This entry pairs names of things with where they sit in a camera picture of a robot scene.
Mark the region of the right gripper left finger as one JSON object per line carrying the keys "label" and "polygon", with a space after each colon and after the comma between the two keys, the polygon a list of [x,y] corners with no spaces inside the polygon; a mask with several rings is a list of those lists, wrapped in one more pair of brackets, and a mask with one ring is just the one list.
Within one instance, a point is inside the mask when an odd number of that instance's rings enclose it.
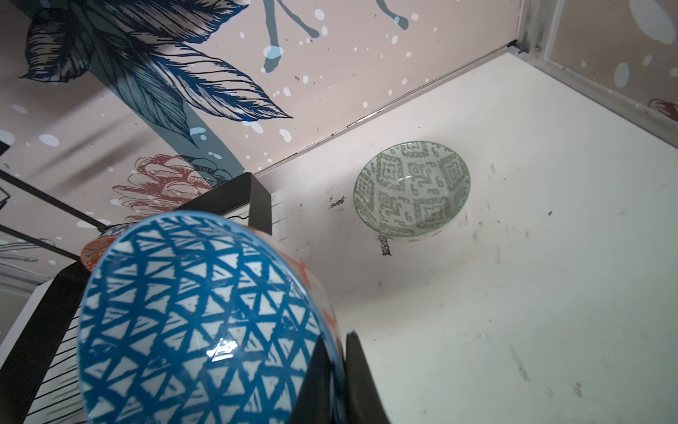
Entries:
{"label": "right gripper left finger", "polygon": [[332,379],[328,350],[323,338],[318,337],[289,424],[330,423]]}

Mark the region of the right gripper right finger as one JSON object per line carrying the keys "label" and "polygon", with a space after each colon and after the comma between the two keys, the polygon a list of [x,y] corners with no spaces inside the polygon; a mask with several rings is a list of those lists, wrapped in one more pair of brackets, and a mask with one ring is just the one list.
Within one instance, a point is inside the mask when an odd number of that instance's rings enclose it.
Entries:
{"label": "right gripper right finger", "polygon": [[349,423],[390,424],[356,331],[346,336],[344,370]]}

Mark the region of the blue triangle patterned bowl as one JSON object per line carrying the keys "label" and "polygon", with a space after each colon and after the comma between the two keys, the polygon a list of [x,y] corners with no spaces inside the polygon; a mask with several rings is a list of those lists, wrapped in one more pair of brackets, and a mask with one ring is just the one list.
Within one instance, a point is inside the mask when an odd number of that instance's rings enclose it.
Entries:
{"label": "blue triangle patterned bowl", "polygon": [[90,423],[284,423],[330,363],[344,415],[337,318],[307,265],[263,231],[171,212],[119,236],[81,302],[79,388]]}

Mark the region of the orange patterned ceramic bowl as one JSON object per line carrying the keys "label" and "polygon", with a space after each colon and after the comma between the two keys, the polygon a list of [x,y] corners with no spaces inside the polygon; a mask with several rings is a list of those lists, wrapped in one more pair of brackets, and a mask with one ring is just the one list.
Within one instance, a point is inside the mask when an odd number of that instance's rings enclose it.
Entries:
{"label": "orange patterned ceramic bowl", "polygon": [[81,263],[89,271],[93,271],[100,259],[105,255],[109,247],[117,240],[117,237],[97,238],[85,245],[81,251]]}

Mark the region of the black wire dish rack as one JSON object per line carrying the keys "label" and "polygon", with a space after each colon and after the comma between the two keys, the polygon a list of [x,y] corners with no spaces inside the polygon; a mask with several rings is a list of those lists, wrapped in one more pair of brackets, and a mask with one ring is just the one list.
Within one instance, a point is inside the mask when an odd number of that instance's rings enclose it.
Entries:
{"label": "black wire dish rack", "polygon": [[[179,209],[226,217],[245,206],[249,207],[249,224],[272,233],[272,195],[250,172],[218,185]],[[77,254],[6,226],[1,227],[1,232],[74,261],[53,280],[35,289],[1,346],[1,422],[22,423],[81,303],[90,271]]]}

